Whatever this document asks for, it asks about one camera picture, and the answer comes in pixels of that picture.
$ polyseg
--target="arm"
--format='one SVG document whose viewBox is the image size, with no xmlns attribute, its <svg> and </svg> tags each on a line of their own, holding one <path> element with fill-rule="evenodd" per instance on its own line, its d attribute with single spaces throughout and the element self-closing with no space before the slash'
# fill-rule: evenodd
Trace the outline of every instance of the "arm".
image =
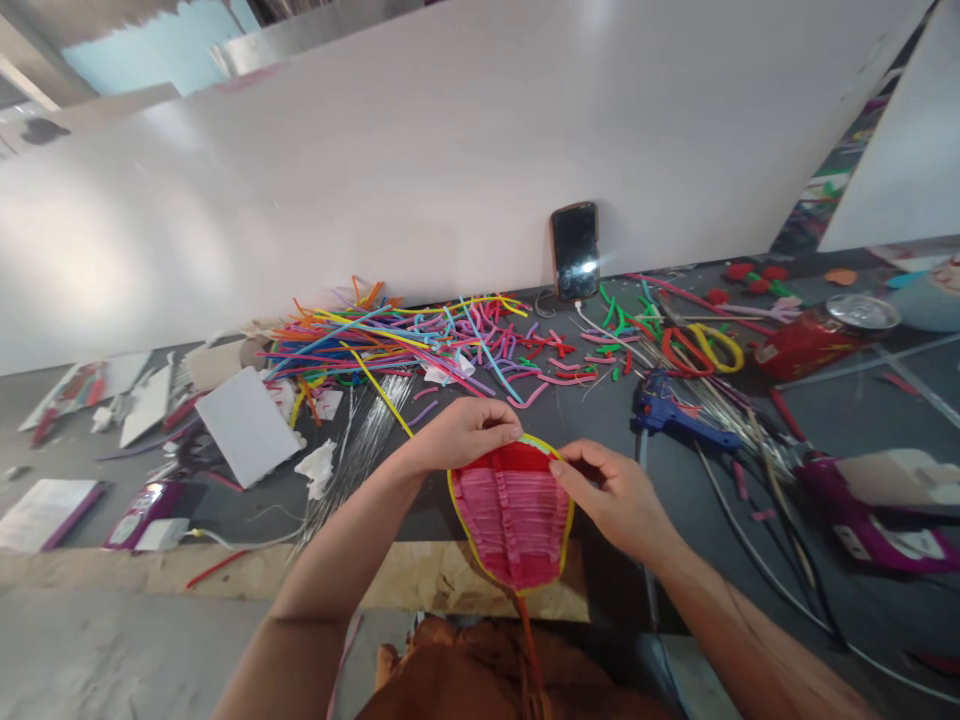
<svg viewBox="0 0 960 720">
<path fill-rule="evenodd" d="M 589 440 L 560 453 L 572 465 L 551 463 L 557 481 L 611 543 L 656 573 L 745 718 L 879 717 L 687 546 L 639 465 Z"/>
<path fill-rule="evenodd" d="M 247 647 L 214 720 L 322 717 L 350 618 L 427 473 L 468 465 L 522 434 L 506 403 L 464 398 L 387 458 L 297 561 Z"/>
</svg>

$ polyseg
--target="red can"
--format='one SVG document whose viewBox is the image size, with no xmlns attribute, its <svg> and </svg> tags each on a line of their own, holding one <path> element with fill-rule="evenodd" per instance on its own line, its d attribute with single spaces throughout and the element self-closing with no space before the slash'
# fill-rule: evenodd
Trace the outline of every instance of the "red can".
<svg viewBox="0 0 960 720">
<path fill-rule="evenodd" d="M 798 380 L 883 338 L 900 322 L 896 308 L 869 295 L 834 295 L 757 348 L 757 365 L 780 381 Z"/>
</svg>

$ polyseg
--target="concrete floor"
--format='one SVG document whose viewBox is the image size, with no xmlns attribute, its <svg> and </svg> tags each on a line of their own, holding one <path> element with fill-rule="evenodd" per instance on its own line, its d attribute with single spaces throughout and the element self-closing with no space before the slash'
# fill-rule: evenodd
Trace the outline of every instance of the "concrete floor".
<svg viewBox="0 0 960 720">
<path fill-rule="evenodd" d="M 3 720 L 207 720 L 268 603 L 86 590 L 0 590 Z M 334 718 L 369 699 L 376 649 L 412 614 L 365 613 Z M 320 709 L 318 718 L 325 716 Z"/>
</svg>

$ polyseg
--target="person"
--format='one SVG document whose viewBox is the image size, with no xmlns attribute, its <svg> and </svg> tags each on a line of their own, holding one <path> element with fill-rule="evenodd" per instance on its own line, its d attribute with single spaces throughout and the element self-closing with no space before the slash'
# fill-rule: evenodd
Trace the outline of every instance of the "person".
<svg viewBox="0 0 960 720">
<path fill-rule="evenodd" d="M 427 474 L 467 465 L 522 435 L 506 403 L 456 400 L 390 455 L 295 564 L 220 700 L 216 720 L 316 720 L 328 712 L 348 624 Z M 745 718 L 876 718 L 867 702 L 771 622 L 683 541 L 631 459 L 578 440 L 550 471 L 619 550 L 649 566 Z M 545 692 L 514 624 L 456 629 L 427 618 L 400 659 L 381 648 L 376 691 L 357 716 L 666 718 L 615 687 L 556 636 L 535 630 Z"/>
</svg>

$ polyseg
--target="hand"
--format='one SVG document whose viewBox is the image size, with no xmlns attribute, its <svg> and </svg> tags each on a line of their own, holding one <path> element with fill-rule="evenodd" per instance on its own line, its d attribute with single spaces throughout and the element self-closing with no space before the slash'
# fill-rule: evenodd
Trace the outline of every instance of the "hand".
<svg viewBox="0 0 960 720">
<path fill-rule="evenodd" d="M 520 419 L 499 400 L 460 398 L 454 400 L 398 453 L 413 472 L 456 470 L 523 435 Z"/>
<path fill-rule="evenodd" d="M 682 543 L 633 460 L 592 440 L 576 440 L 559 453 L 567 462 L 553 460 L 550 472 L 615 547 L 647 565 Z"/>
</svg>

